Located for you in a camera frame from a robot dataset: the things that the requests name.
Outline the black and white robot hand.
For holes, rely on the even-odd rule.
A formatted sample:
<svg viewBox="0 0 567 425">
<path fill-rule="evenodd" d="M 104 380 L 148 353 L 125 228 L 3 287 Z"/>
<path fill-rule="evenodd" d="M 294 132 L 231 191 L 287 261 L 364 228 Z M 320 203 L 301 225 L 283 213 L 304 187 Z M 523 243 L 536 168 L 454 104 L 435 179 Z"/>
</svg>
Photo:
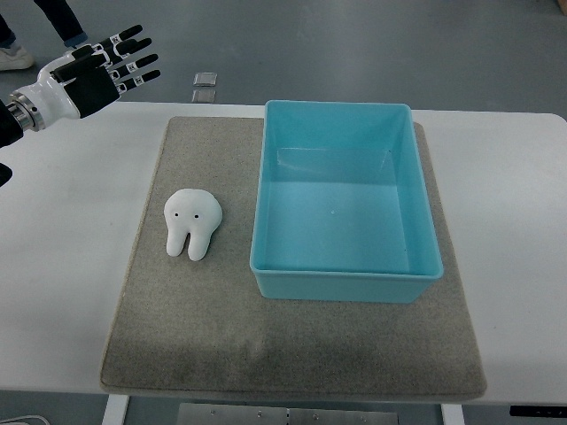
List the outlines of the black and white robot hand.
<svg viewBox="0 0 567 425">
<path fill-rule="evenodd" d="M 135 25 L 95 44 L 70 50 L 44 66 L 35 83 L 16 89 L 10 102 L 18 111 L 24 132 L 39 132 L 58 120 L 78 120 L 99 112 L 132 89 L 160 76 L 147 71 L 158 55 L 135 54 L 151 45 L 150 38 L 137 40 L 143 27 Z"/>
</svg>

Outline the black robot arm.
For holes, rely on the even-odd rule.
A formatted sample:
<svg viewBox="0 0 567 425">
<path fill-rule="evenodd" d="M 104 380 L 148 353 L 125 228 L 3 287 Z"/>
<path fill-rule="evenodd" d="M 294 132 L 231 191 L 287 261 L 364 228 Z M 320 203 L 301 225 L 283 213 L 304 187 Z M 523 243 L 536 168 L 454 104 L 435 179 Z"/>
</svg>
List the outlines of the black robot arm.
<svg viewBox="0 0 567 425">
<path fill-rule="evenodd" d="M 1 105 L 1 147 L 9 146 L 23 137 L 23 128 L 19 123 L 14 104 Z M 4 186 L 13 176 L 13 171 L 5 164 L 0 164 L 0 186 Z"/>
</svg>

